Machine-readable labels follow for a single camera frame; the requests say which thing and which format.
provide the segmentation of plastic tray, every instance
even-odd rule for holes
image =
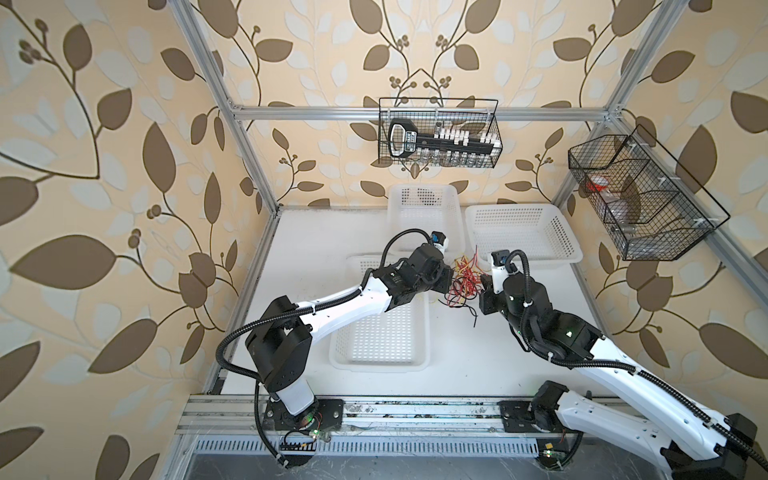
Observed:
[[[577,263],[583,254],[562,212],[550,204],[474,205],[465,213],[482,265],[496,250],[523,250],[530,262]]]
[[[381,255],[347,259],[350,281],[359,282]],[[397,260],[388,257],[388,263]],[[415,372],[429,364],[429,304],[425,293],[411,303],[371,315],[331,333],[330,362],[355,372]]]
[[[450,261],[464,253],[462,211],[453,185],[392,185],[386,214],[392,236],[409,228],[443,232],[448,238],[445,258]],[[398,239],[391,251],[410,254],[424,242],[423,237],[410,233]]]

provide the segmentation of gray floor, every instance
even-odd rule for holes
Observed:
[[[661,480],[651,464],[599,441],[587,441],[564,472],[546,472],[525,458],[318,457],[281,469],[266,455],[195,455],[186,480]]]

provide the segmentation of black wire basket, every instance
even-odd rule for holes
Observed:
[[[504,145],[498,100],[379,99],[379,158],[440,167],[493,168]]]
[[[654,161],[652,147],[669,156],[673,174]],[[568,168],[623,260],[677,260],[730,219],[723,205],[642,125],[630,135],[604,135],[571,148]],[[709,213],[700,207],[705,203]]]

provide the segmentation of floral wallpaper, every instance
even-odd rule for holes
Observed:
[[[625,111],[731,212],[723,229],[764,266],[767,21],[759,0],[690,2]],[[748,416],[765,445],[766,312],[705,243],[675,262],[620,260],[586,195],[574,193],[565,209],[614,341],[696,400]]]
[[[230,96],[361,106],[365,97],[599,107],[654,0],[192,0]]]
[[[157,473],[260,242],[260,192],[157,6],[0,0],[3,478]]]
[[[408,182],[451,184],[462,204],[548,202],[568,174],[568,148],[588,133],[577,121],[501,122],[504,150],[495,168],[443,168],[378,158],[371,123],[254,121],[247,127],[278,203],[311,207],[385,206],[389,188]]]

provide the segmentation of white plastic basket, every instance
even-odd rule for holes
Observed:
[[[426,233],[443,232],[448,237],[445,258],[452,260],[464,253],[462,211],[453,185],[392,185],[386,214],[391,235],[409,228],[420,228]],[[391,251],[411,253],[424,242],[417,233],[410,233],[398,239]]]
[[[347,259],[348,277],[359,282],[381,255]],[[395,261],[387,257],[388,263]],[[331,333],[330,362],[356,372],[415,372],[429,364],[429,303],[419,293],[407,305],[371,315]]]
[[[562,212],[550,204],[474,205],[467,207],[467,231],[483,266],[496,250],[523,250],[542,264],[577,263],[581,248]]]

